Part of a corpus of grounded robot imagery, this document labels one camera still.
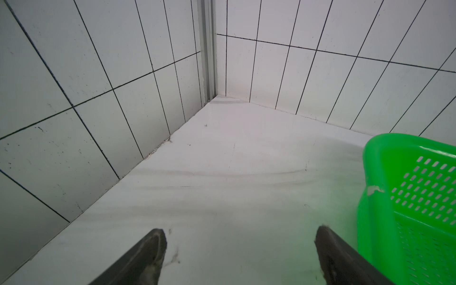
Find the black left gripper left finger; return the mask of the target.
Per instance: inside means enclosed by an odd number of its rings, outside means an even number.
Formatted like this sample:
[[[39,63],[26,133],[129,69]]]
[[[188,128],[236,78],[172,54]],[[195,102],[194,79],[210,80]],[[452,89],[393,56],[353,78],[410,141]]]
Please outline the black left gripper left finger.
[[[156,285],[167,249],[164,230],[153,229],[114,262],[93,285]]]

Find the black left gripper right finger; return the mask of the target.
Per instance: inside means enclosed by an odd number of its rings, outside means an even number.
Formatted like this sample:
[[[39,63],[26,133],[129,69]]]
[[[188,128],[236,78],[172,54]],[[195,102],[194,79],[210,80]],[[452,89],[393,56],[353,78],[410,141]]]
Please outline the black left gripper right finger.
[[[328,226],[315,237],[319,263],[328,285],[391,285],[392,281]]]

